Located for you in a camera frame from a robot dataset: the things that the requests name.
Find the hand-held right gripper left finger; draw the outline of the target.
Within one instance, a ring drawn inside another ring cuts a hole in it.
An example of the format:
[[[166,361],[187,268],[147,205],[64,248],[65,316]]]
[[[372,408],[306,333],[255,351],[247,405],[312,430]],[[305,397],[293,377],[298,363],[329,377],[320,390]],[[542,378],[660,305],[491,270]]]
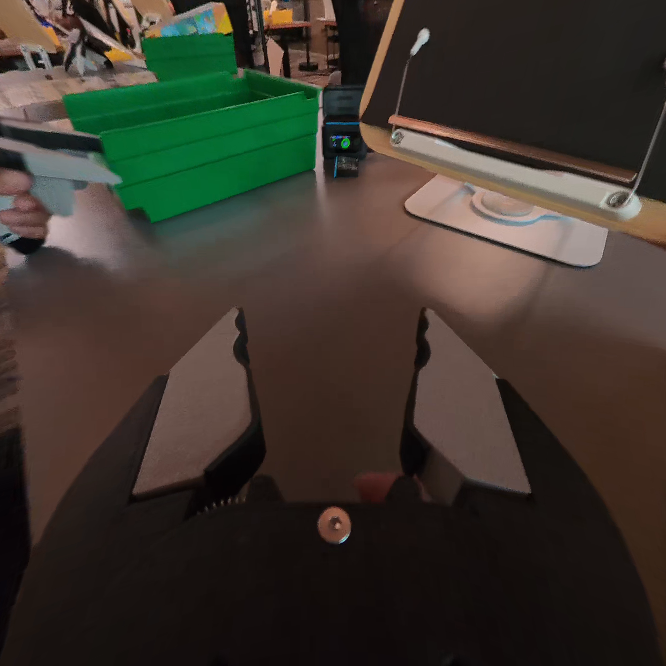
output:
[[[265,455],[245,313],[233,307],[171,368],[133,496],[233,497]]]

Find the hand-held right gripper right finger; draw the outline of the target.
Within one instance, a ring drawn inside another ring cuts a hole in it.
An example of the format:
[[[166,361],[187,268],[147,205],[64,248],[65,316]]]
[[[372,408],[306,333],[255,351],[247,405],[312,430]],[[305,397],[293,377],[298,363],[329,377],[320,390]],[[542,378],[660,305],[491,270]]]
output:
[[[400,444],[405,475],[426,495],[469,487],[529,495],[493,371],[432,309],[420,312],[416,345]]]

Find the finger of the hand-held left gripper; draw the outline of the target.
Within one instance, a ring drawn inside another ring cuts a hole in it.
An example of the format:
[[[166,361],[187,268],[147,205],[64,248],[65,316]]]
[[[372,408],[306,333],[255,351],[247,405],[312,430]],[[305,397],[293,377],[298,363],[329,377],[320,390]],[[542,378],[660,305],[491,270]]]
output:
[[[56,216],[71,216],[76,190],[91,183],[116,186],[122,182],[91,154],[53,151],[8,138],[1,139],[1,168],[27,173],[30,195]]]
[[[1,119],[1,137],[52,151],[104,153],[103,143],[95,135],[17,119]]]

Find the person's left hand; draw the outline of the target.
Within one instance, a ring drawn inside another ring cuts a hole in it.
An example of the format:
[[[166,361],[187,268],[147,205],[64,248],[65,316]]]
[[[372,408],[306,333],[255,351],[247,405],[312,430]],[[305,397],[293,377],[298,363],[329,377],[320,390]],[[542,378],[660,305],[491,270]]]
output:
[[[1,196],[11,206],[1,212],[1,223],[23,238],[45,240],[51,214],[31,193],[33,181],[25,172],[1,169]]]

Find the cluttered white table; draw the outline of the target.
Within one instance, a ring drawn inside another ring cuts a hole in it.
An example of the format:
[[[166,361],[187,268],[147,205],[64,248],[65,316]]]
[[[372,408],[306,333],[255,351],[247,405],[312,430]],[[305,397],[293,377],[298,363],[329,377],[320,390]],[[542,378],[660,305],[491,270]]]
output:
[[[74,69],[65,71],[62,66],[52,70],[8,71],[1,74],[1,117],[32,122],[65,119],[67,112],[62,99],[66,95],[156,81],[149,70],[125,66],[87,71],[83,77]]]

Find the beige board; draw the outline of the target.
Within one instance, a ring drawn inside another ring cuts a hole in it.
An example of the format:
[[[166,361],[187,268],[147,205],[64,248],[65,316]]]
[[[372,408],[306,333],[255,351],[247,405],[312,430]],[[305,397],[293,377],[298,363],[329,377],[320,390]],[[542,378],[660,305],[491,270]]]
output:
[[[1,31],[18,45],[39,46],[48,53],[59,50],[57,38],[48,32],[25,1],[1,1]]]

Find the colourful box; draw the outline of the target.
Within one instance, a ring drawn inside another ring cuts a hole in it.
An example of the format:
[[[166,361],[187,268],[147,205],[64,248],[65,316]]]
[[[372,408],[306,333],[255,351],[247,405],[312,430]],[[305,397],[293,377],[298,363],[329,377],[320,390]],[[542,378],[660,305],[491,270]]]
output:
[[[148,29],[145,38],[181,37],[189,35],[233,33],[229,13],[223,3],[208,2],[189,11],[161,21]]]

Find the silver clamp bar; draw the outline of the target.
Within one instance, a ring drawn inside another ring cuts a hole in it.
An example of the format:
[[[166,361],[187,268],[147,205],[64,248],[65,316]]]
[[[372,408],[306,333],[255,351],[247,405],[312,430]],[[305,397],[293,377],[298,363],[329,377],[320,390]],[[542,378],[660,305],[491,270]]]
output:
[[[641,212],[632,171],[399,114],[389,123],[400,154],[621,221]]]

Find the wooden desk with black legs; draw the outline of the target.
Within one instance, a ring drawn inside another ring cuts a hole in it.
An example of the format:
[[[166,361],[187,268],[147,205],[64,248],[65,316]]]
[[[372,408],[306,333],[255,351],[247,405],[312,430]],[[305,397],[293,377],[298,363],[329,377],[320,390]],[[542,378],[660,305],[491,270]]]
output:
[[[264,33],[274,39],[282,49],[282,74],[285,78],[292,77],[289,48],[295,44],[302,44],[305,48],[305,60],[298,63],[298,71],[313,72],[318,64],[312,60],[311,55],[312,21],[292,21],[289,23],[274,24],[269,21],[264,26]]]

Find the black device with green display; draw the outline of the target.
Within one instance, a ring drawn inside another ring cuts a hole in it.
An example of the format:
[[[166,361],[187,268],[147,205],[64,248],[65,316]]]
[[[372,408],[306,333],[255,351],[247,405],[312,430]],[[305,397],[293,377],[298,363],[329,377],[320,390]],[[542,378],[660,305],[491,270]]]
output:
[[[327,85],[322,90],[322,154],[325,160],[349,156],[362,160],[368,147],[360,132],[359,85]]]

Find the black board with wooden edge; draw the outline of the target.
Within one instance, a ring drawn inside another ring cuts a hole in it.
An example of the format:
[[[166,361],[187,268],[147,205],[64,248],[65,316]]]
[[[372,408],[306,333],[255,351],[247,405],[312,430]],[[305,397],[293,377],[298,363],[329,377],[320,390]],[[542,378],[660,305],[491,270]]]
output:
[[[361,103],[377,153],[609,230],[665,245],[665,123],[628,221],[450,171],[390,143],[400,115],[632,171],[665,102],[664,1],[395,1]]]

